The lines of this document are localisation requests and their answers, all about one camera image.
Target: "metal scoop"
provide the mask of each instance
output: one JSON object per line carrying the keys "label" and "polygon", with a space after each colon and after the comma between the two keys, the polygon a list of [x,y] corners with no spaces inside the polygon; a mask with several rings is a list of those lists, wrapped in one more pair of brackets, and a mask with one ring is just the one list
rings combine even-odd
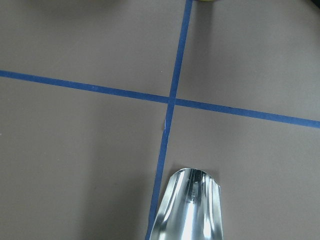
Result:
{"label": "metal scoop", "polygon": [[220,186],[209,174],[184,168],[170,177],[150,240],[223,240]]}

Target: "floor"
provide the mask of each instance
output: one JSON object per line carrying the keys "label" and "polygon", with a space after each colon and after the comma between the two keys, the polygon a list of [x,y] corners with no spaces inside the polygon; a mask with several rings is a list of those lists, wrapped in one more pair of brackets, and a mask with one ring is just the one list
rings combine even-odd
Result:
{"label": "floor", "polygon": [[185,167],[226,240],[319,238],[312,1],[2,0],[0,31],[0,239],[148,239]]}

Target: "gray floor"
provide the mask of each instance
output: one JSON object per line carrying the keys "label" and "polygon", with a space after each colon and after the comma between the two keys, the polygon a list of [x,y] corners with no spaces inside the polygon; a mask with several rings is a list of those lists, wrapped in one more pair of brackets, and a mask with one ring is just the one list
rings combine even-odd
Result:
{"label": "gray floor", "polygon": [[[168,96],[184,0],[3,0],[0,70]],[[194,2],[187,100],[320,121],[320,9]],[[141,240],[167,105],[0,78],[0,239]],[[221,185],[226,240],[317,240],[320,129],[176,106],[161,193]]]}

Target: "blue painter's tape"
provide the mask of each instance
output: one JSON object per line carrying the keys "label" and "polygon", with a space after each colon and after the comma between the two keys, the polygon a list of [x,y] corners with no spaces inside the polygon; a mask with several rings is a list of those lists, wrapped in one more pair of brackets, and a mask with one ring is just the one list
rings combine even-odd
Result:
{"label": "blue painter's tape", "polygon": [[294,124],[294,125],[320,129],[320,121],[298,118],[293,116],[278,115],[274,113],[247,110],[247,109],[235,108],[235,107],[229,107],[229,106],[221,106],[221,105],[190,101],[190,100],[184,100],[184,99],[176,99],[175,104],[179,106],[189,107],[189,108],[203,109],[203,110],[209,110],[209,111],[214,111],[219,113],[233,114],[233,115],[245,116],[250,118],[264,119],[264,120],[270,120],[270,121],[281,122],[286,124]]}
{"label": "blue painter's tape", "polygon": [[173,75],[172,75],[168,106],[167,106],[166,115],[165,115],[165,128],[162,133],[160,152],[159,152],[158,163],[156,167],[156,174],[154,179],[153,192],[151,197],[149,223],[148,223],[147,233],[145,235],[145,240],[149,240],[150,238],[151,231],[156,218],[156,213],[157,213],[161,180],[164,172],[169,134],[170,134],[171,123],[172,123],[174,109],[175,109],[178,83],[179,83],[181,66],[182,66],[182,61],[183,61],[184,51],[186,46],[186,39],[187,39],[188,26],[190,21],[192,2],[193,0],[186,0],[185,7],[184,7],[179,43],[178,43],[178,48],[177,48],[177,53],[175,58]]}
{"label": "blue painter's tape", "polygon": [[137,91],[128,91],[128,90],[116,89],[111,87],[80,83],[75,81],[54,79],[54,78],[43,77],[43,76],[34,76],[34,75],[28,75],[28,74],[11,72],[11,71],[0,70],[0,77],[24,80],[29,82],[41,83],[41,84],[49,84],[49,85],[60,86],[60,87],[71,88],[71,89],[85,90],[85,91],[96,92],[101,94],[110,94],[110,95],[122,96],[127,98],[133,98],[133,99],[141,99],[141,100],[147,100],[147,101],[164,103],[164,104],[167,104],[169,100],[167,96],[159,96],[159,95],[148,94],[148,93],[137,92]]}

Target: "shiny metal object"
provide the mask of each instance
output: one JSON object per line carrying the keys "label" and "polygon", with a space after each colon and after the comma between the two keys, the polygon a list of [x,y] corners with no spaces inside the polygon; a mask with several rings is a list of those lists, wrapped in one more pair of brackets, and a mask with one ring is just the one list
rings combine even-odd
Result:
{"label": "shiny metal object", "polygon": [[150,240],[223,240],[220,186],[209,174],[184,168],[170,177]]}

